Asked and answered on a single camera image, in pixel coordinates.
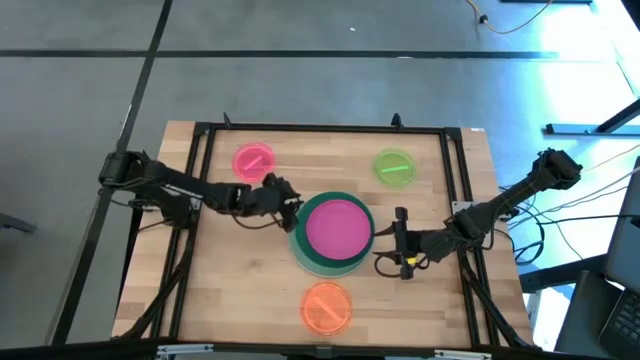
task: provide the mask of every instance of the pink bowl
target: pink bowl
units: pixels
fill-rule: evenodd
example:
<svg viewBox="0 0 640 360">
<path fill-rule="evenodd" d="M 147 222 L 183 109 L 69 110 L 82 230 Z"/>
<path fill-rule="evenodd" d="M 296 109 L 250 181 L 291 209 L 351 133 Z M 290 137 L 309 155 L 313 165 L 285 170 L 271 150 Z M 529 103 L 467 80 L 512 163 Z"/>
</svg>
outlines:
<svg viewBox="0 0 640 360">
<path fill-rule="evenodd" d="M 276 156 L 270 147 L 263 143 L 243 145 L 233 155 L 231 168 L 233 172 L 246 182 L 259 182 L 273 171 Z"/>
<path fill-rule="evenodd" d="M 311 212 L 306 230 L 311 247 L 332 260 L 358 255 L 371 237 L 367 214 L 347 200 L 329 200 L 319 205 Z"/>
</svg>

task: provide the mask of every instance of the metal stand leg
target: metal stand leg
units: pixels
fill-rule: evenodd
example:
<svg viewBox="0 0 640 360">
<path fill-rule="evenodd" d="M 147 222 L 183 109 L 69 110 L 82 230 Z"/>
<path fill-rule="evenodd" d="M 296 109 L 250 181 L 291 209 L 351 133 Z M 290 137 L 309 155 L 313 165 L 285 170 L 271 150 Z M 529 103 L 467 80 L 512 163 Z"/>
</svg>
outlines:
<svg viewBox="0 0 640 360">
<path fill-rule="evenodd" d="M 598 255 L 584 260 L 522 274 L 520 275 L 522 292 L 534 293 L 548 287 L 575 283 L 578 281 L 578 276 L 583 270 L 601 274 L 604 269 L 606 256 L 606 254 Z"/>
<path fill-rule="evenodd" d="M 26 233 L 32 233 L 36 231 L 36 226 L 24 222 L 20 219 L 16 219 L 13 216 L 0 213 L 0 227 L 6 229 L 16 229 Z"/>
<path fill-rule="evenodd" d="M 640 125 L 625 125 L 640 116 L 640 99 L 600 125 L 547 124 L 547 135 L 640 136 Z"/>
</svg>

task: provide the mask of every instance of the wooden tabletop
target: wooden tabletop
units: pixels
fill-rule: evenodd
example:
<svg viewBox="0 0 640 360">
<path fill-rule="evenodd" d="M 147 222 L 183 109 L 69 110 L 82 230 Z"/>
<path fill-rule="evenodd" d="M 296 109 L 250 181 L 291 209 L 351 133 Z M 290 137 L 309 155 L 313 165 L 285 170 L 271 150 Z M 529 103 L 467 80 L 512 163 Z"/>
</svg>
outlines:
<svg viewBox="0 0 640 360">
<path fill-rule="evenodd" d="M 193 122 L 169 122 L 158 160 L 184 171 Z M 482 129 L 463 129 L 474 200 L 497 194 L 493 164 Z M 196 161 L 198 176 L 204 139 Z M 238 182 L 231 169 L 233 153 L 251 142 L 269 144 L 276 154 L 275 173 L 291 182 L 303 199 L 326 191 L 343 191 L 361 199 L 377 230 L 394 220 L 394 208 L 409 210 L 410 229 L 442 228 L 451 215 L 438 136 L 325 132 L 216 131 L 209 182 Z M 414 180 L 400 189 L 381 184 L 373 159 L 385 148 L 400 148 L 417 164 Z M 456 188 L 462 194 L 453 144 Z M 161 220 L 145 214 L 142 226 Z M 246 219 L 259 225 L 270 218 Z M 151 228 L 138 235 L 113 327 L 119 335 L 133 325 L 158 291 L 171 229 Z M 378 237 L 373 250 L 393 248 L 393 237 Z M 509 241 L 496 234 L 485 251 L 492 297 L 518 334 L 532 342 L 518 272 Z M 191 266 L 179 338 L 190 341 L 277 344 L 324 343 L 401 347 L 469 347 L 458 261 L 452 254 L 411 281 L 377 275 L 373 256 L 352 274 L 332 281 L 351 296 L 353 319 L 342 333 L 317 336 L 299 315 L 305 291 L 323 281 L 303 270 L 280 228 L 260 231 L 237 226 L 229 216 L 203 208 Z M 388 272 L 397 269 L 387 268 Z M 168 300 L 161 334 L 168 333 L 173 299 Z M 482 307 L 476 299 L 481 338 L 487 343 Z"/>
</svg>

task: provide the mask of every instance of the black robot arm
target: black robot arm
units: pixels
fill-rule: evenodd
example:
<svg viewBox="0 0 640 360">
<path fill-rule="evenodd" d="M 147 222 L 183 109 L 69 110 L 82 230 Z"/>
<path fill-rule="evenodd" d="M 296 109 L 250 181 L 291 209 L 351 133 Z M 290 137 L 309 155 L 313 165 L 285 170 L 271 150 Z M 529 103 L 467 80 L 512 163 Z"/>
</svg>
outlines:
<svg viewBox="0 0 640 360">
<path fill-rule="evenodd" d="M 240 183 L 208 183 L 150 160 L 144 152 L 128 151 L 107 156 L 99 181 L 115 190 L 136 194 L 134 206 L 157 206 L 165 222 L 186 228 L 190 214 L 202 201 L 210 209 L 234 217 L 279 213 L 278 225 L 291 232 L 297 225 L 296 212 L 302 201 L 291 184 L 268 174 L 262 187 Z"/>
<path fill-rule="evenodd" d="M 470 247 L 482 244 L 485 235 L 491 231 L 499 216 L 510 213 L 518 204 L 540 191 L 569 189 L 580 180 L 580 170 L 582 166 L 576 164 L 564 151 L 549 149 L 541 152 L 539 158 L 533 162 L 531 172 L 523 180 L 488 202 L 455 213 L 445 220 L 445 228 L 441 230 L 407 230 L 408 211 L 398 207 L 397 221 L 388 229 L 376 234 L 393 234 L 395 238 L 394 250 L 375 253 L 378 255 L 374 263 L 376 271 L 383 276 L 409 280 L 413 278 L 415 269 L 426 268 L 423 265 L 424 261 L 437 263 L 453 251 L 457 251 L 462 276 L 471 285 L 509 346 L 527 347 L 529 345 L 507 323 L 480 284 L 466 252 Z M 396 275 L 382 273 L 377 266 L 383 258 L 389 258 L 396 265 L 400 265 L 400 272 Z"/>
</svg>

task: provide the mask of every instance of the green plate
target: green plate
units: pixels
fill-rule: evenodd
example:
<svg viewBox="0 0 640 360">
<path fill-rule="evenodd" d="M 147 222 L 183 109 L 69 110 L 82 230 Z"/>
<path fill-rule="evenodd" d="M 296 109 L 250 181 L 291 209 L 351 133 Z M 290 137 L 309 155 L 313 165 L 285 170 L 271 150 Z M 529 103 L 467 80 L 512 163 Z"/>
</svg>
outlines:
<svg viewBox="0 0 640 360">
<path fill-rule="evenodd" d="M 347 275 L 354 271 L 360 264 L 364 262 L 364 257 L 360 259 L 358 262 L 344 266 L 344 267 L 326 267 L 322 266 L 318 263 L 313 262 L 311 259 L 306 257 L 300 249 L 300 245 L 298 244 L 298 240 L 296 239 L 295 232 L 289 233 L 289 247 L 291 248 L 291 252 L 296 258 L 298 264 L 308 272 L 313 275 L 325 278 L 336 278 L 340 276 Z"/>
<path fill-rule="evenodd" d="M 367 218 L 369 218 L 369 224 L 371 226 L 371 237 L 369 238 L 369 242 L 361 252 L 359 252 L 356 256 L 351 257 L 349 259 L 334 260 L 319 254 L 317 251 L 315 251 L 315 249 L 313 249 L 313 247 L 311 246 L 311 243 L 309 242 L 309 238 L 307 237 L 306 225 L 307 225 L 307 221 L 309 220 L 309 217 L 311 216 L 311 213 L 315 208 L 320 206 L 322 203 L 330 200 L 350 201 L 356 204 L 359 208 L 361 208 L 362 211 L 364 211 L 364 213 L 367 215 Z M 369 209 L 367 209 L 366 205 L 353 195 L 349 195 L 347 193 L 338 192 L 338 191 L 331 191 L 331 192 L 319 194 L 311 198 L 309 201 L 307 201 L 307 203 L 298 211 L 297 216 L 298 216 L 298 226 L 296 227 L 295 231 L 293 231 L 292 233 L 295 233 L 295 239 L 297 240 L 300 250 L 302 251 L 302 253 L 307 259 L 323 267 L 341 269 L 341 268 L 354 265 L 362 261 L 362 259 L 364 259 L 364 257 L 367 255 L 367 253 L 369 252 L 369 250 L 371 250 L 371 247 L 373 246 L 373 234 L 375 233 L 373 217 L 371 216 L 371 213 L 369 212 Z"/>
<path fill-rule="evenodd" d="M 416 164 L 411 155 L 400 149 L 383 150 L 374 162 L 378 179 L 391 186 L 404 186 L 411 182 Z"/>
</svg>

